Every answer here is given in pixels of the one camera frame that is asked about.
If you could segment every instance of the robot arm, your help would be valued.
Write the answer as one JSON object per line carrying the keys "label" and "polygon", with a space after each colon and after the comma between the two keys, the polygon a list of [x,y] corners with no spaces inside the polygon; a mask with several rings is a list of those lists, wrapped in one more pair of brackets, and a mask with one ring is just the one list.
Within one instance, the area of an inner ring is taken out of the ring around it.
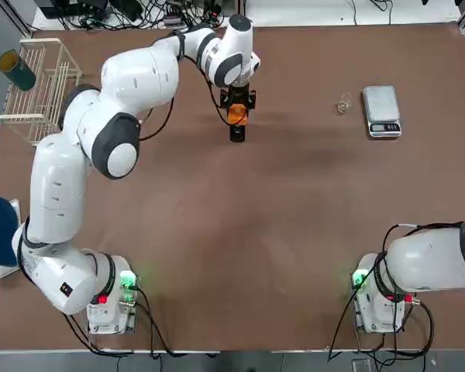
{"label": "robot arm", "polygon": [[453,225],[396,239],[385,261],[382,253],[362,258],[352,276],[358,328],[393,332],[401,328],[407,294],[465,288],[465,222]]}
{"label": "robot arm", "polygon": [[[395,285],[405,293],[465,288],[462,245],[461,228],[426,230],[396,239],[387,250],[389,274],[383,275],[384,284],[390,291]],[[386,273],[384,261],[379,271]]]}
{"label": "robot arm", "polygon": [[29,218],[12,240],[24,274],[55,308],[69,315],[86,306],[92,332],[125,331],[130,310],[119,306],[124,301],[118,279],[123,271],[130,272],[128,263],[70,243],[83,220],[91,167],[120,179],[136,166],[136,115],[174,97],[183,54],[213,84],[225,87],[248,84],[260,65],[252,48],[250,21],[235,15],[222,39],[209,27],[198,26],[111,57],[102,68],[101,90],[84,85],[68,97],[62,132],[45,137],[36,148]]}

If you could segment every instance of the black cable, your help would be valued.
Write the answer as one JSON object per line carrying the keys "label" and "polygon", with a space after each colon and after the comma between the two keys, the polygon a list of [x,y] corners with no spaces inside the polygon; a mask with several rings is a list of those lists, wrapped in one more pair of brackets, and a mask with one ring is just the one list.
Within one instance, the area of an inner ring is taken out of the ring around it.
{"label": "black cable", "polygon": [[95,255],[93,253],[85,253],[85,256],[90,256],[93,261],[95,262],[95,275],[98,275],[98,260],[96,259]]}
{"label": "black cable", "polygon": [[[146,5],[144,5],[142,2],[139,2],[142,6],[142,19],[139,23],[133,24],[133,22],[127,17],[127,15],[119,12],[117,9],[115,9],[112,5],[110,5],[110,8],[112,13],[114,14],[115,18],[119,21],[119,24],[116,26],[111,26],[107,23],[104,23],[100,19],[96,19],[96,17],[86,15],[83,19],[78,17],[78,22],[79,25],[75,25],[72,22],[70,24],[78,29],[106,29],[109,31],[119,31],[121,29],[152,29],[155,26],[158,26],[160,22],[162,22],[162,18],[160,17],[160,14],[162,13],[162,7],[157,3],[157,0],[150,0],[147,2]],[[151,10],[157,7],[160,9],[157,17],[155,20],[152,20],[151,18]]]}
{"label": "black cable", "polygon": [[[169,346],[166,344],[164,340],[164,337],[162,336],[162,333],[160,332],[160,329],[158,328],[157,323],[155,322],[155,319],[152,316],[150,302],[148,301],[148,297],[146,296],[145,292],[141,288],[138,288],[137,291],[143,296],[146,307],[144,307],[140,303],[136,303],[136,306],[139,306],[145,310],[145,313],[148,315],[148,319],[150,320],[150,327],[155,328],[155,331],[157,332],[158,338],[160,342],[162,343],[162,346],[164,347],[165,352],[173,358],[181,358],[181,357],[187,356],[187,354],[175,353],[169,348]],[[151,345],[151,353],[153,355],[153,345]]]}
{"label": "black cable", "polygon": [[405,330],[405,324],[408,321],[408,318],[410,318],[410,314],[412,313],[413,310],[413,305],[410,306],[410,309],[408,312],[405,314],[405,317],[403,318],[403,322],[401,322],[401,327],[396,330],[396,332],[404,331]]}
{"label": "black cable", "polygon": [[153,112],[153,108],[148,111],[148,114],[146,114],[145,119],[143,119],[143,121],[141,122],[141,125],[143,125],[148,120],[150,115],[152,115],[152,112]]}
{"label": "black cable", "polygon": [[357,7],[355,5],[355,1],[354,0],[351,0],[351,3],[353,4],[353,23],[355,23],[355,26],[358,26],[358,23],[357,23]]}
{"label": "black cable", "polygon": [[420,306],[424,309],[425,313],[427,314],[429,318],[429,338],[427,339],[426,345],[421,350],[416,351],[416,352],[408,352],[408,351],[400,351],[400,350],[384,350],[387,353],[393,353],[394,357],[390,359],[386,359],[384,361],[380,361],[379,359],[376,358],[375,352],[378,351],[384,345],[384,337],[385,337],[385,334],[384,334],[381,344],[376,349],[371,350],[370,352],[367,352],[367,351],[362,352],[374,360],[374,365],[376,367],[377,372],[381,371],[383,367],[388,367],[392,365],[394,361],[396,360],[414,360],[419,357],[423,357],[424,363],[423,363],[422,372],[425,371],[426,354],[430,350],[432,346],[432,342],[434,340],[434,318],[432,316],[430,309],[427,307],[425,303],[420,302]]}
{"label": "black cable", "polygon": [[169,106],[169,111],[167,111],[167,116],[164,120],[164,123],[160,126],[159,129],[157,129],[155,132],[153,132],[152,134],[149,134],[148,136],[144,136],[144,137],[141,137],[139,138],[139,141],[140,142],[144,142],[144,141],[147,141],[149,140],[150,138],[153,138],[155,137],[158,133],[160,133],[162,131],[162,129],[165,128],[165,126],[167,125],[167,122],[169,121],[169,118],[171,117],[171,113],[172,113],[172,108],[174,107],[174,97],[170,100],[170,106]]}
{"label": "black cable", "polygon": [[44,31],[44,29],[39,29],[38,27],[33,26],[33,25],[29,24],[28,22],[26,22],[26,25],[27,25],[30,29],[33,30],[33,33],[34,33],[35,31]]}
{"label": "black cable", "polygon": [[199,19],[200,21],[203,22],[204,12],[202,11],[202,12],[201,12],[201,15],[199,15],[199,14],[198,14],[198,6],[194,5],[193,3],[190,3],[189,9],[190,9],[190,11],[191,11],[191,14],[192,14],[196,19]]}
{"label": "black cable", "polygon": [[419,225],[412,231],[409,231],[405,234],[405,236],[410,236],[415,233],[418,233],[422,230],[434,230],[434,229],[459,229],[462,225],[462,222],[434,222],[429,223],[427,225]]}
{"label": "black cable", "polygon": [[[86,347],[86,349],[88,349],[93,354],[99,355],[101,357],[113,357],[113,358],[128,357],[129,355],[134,354],[134,351],[120,352],[120,353],[119,352],[107,352],[107,351],[104,351],[104,350],[100,350],[96,346],[91,347],[84,339],[82,339],[78,335],[78,333],[76,332],[76,330],[72,326],[71,321],[69,320],[69,317],[67,315],[65,315],[64,313],[62,313],[62,315],[64,316],[67,324],[69,325],[69,328],[71,328],[72,333],[76,336],[76,338],[79,340],[79,342],[82,343],[84,345],[84,347]],[[74,317],[71,316],[71,319],[73,320],[74,324],[77,325],[77,328],[80,329],[80,331],[81,331],[81,327],[79,326],[78,322],[76,322]],[[88,336],[86,336],[84,334],[84,332],[81,332],[81,334],[83,335],[83,337],[85,339],[88,339]]]}
{"label": "black cable", "polygon": [[29,23],[27,22],[24,22],[24,20],[22,19],[21,15],[16,11],[16,9],[14,8],[14,6],[7,6],[7,8],[9,9],[10,12],[14,13],[14,16],[15,18],[13,18],[9,12],[7,12],[7,10],[5,10],[4,8],[4,5],[2,5],[2,3],[0,2],[0,8],[2,8],[2,11],[5,13],[5,15],[7,16],[7,18],[9,18],[10,22],[12,22],[14,24],[14,26],[22,32],[22,29],[27,29],[27,26],[29,26]]}
{"label": "black cable", "polygon": [[[394,287],[394,298],[396,298],[396,287]],[[394,300],[394,307],[393,307],[393,347],[394,347],[394,354],[393,354],[393,359],[391,360],[391,362],[388,364],[388,366],[392,366],[394,363],[396,363],[396,358],[398,358],[398,354],[397,354],[397,351],[398,351],[398,340],[397,340],[397,337],[396,337],[396,313],[398,312],[398,304],[396,303],[396,301]]]}
{"label": "black cable", "polygon": [[119,363],[121,363],[122,356],[117,359],[117,369],[116,372],[119,372]]}
{"label": "black cable", "polygon": [[[388,2],[391,3],[391,8],[389,9],[389,24],[391,24],[391,13],[393,12],[393,5],[394,5],[393,0],[370,0],[370,2],[374,4],[375,6],[377,6],[381,12],[386,12],[388,10],[388,7],[387,7]],[[379,4],[385,4],[386,7],[383,8]]]}

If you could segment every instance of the table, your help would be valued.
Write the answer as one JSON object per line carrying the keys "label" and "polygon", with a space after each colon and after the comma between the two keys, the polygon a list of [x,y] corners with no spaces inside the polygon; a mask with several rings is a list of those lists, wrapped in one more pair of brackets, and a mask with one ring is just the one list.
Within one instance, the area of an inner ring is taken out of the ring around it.
{"label": "table", "polygon": [[[103,61],[161,31],[60,37],[99,84]],[[176,350],[317,350],[349,295],[348,274],[396,222],[465,219],[465,37],[455,24],[255,30],[262,66],[245,143],[229,142],[202,76],[181,64],[167,128],[121,181],[93,174],[74,242],[120,253],[143,277]],[[403,135],[366,136],[360,92],[394,85]],[[340,95],[353,106],[336,114]],[[143,127],[157,128],[165,108]],[[29,207],[33,149],[0,129],[0,195]],[[421,295],[435,348],[465,349],[465,291]],[[415,312],[399,347],[420,347]],[[102,346],[150,347],[149,326]],[[365,337],[363,345],[372,346]],[[350,317],[337,348],[355,349]],[[0,350],[79,349],[64,319],[19,274],[0,281]]]}

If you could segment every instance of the wire basket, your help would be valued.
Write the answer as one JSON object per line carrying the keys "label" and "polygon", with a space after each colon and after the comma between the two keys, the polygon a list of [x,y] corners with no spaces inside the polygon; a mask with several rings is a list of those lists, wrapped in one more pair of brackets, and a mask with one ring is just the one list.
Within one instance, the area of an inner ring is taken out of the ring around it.
{"label": "wire basket", "polygon": [[58,132],[62,102],[78,85],[82,71],[60,39],[23,39],[20,43],[19,54],[36,75],[36,84],[28,91],[10,85],[0,122],[36,146],[43,137]]}

